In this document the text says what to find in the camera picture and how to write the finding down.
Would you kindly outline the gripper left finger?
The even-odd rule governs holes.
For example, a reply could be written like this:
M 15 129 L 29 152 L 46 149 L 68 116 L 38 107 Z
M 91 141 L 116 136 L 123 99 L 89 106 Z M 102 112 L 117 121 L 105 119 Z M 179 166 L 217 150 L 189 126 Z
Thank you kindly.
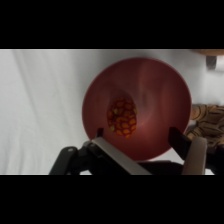
M 99 128 L 94 139 L 80 149 L 63 148 L 50 175 L 79 175 L 89 171 L 92 175 L 150 175 L 146 169 L 104 139 L 104 129 Z

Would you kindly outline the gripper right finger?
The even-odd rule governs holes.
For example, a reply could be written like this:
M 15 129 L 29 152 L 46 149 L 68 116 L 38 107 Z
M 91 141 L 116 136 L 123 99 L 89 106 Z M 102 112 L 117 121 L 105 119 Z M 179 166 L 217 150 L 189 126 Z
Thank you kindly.
M 184 161 L 183 175 L 204 175 L 206 169 L 224 175 L 224 145 L 208 147 L 205 138 L 190 140 L 175 127 L 169 129 L 168 142 Z

